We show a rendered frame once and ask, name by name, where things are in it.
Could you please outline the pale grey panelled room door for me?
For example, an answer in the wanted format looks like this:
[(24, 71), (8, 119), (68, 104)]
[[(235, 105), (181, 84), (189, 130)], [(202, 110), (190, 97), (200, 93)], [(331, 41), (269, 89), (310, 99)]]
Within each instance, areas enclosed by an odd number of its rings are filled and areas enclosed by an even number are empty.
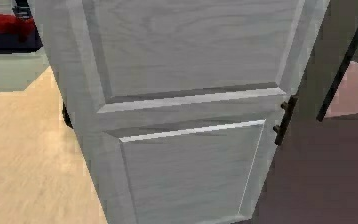
[(29, 0), (108, 224), (249, 219), (329, 0)]

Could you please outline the red and dark bed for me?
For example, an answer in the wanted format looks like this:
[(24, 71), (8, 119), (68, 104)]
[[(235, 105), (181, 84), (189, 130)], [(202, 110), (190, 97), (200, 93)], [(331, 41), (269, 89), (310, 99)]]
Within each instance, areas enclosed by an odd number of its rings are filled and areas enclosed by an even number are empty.
[(11, 14), (0, 13), (0, 54), (33, 53), (43, 47), (29, 0), (11, 0)]

